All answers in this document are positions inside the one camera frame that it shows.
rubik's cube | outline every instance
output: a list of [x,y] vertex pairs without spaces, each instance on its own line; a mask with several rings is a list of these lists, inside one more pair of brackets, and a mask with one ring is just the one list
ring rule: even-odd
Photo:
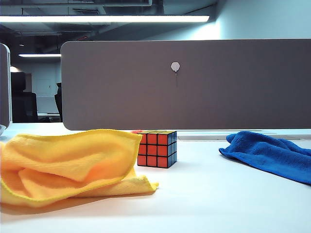
[[137,165],[169,168],[177,161],[176,131],[143,131]]

blue microfiber cloth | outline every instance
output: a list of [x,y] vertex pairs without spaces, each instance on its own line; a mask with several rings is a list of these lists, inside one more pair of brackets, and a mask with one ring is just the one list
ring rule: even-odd
[[263,171],[311,184],[311,150],[285,139],[242,131],[227,136],[231,143],[219,152]]

ceiling duct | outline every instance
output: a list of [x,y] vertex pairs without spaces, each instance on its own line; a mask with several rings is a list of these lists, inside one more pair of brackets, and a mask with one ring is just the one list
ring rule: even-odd
[[113,1],[110,3],[31,3],[31,4],[11,4],[11,3],[0,3],[2,7],[10,7],[10,8],[49,8],[49,7],[110,7],[110,6],[118,6],[118,7],[126,7],[126,6],[151,6],[152,0],[145,0],[143,2],[124,2],[124,1]]

desk divider panel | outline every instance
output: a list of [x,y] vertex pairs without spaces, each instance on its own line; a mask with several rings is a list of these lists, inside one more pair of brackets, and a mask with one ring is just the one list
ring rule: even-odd
[[0,43],[0,135],[11,120],[10,51]]
[[311,39],[67,42],[61,53],[71,130],[311,128]]

yellow microfiber cloth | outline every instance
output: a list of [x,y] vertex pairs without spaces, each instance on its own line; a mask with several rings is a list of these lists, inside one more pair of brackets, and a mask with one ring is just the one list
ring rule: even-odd
[[116,130],[18,134],[0,143],[1,203],[42,207],[70,197],[153,192],[158,183],[133,168],[140,140]]

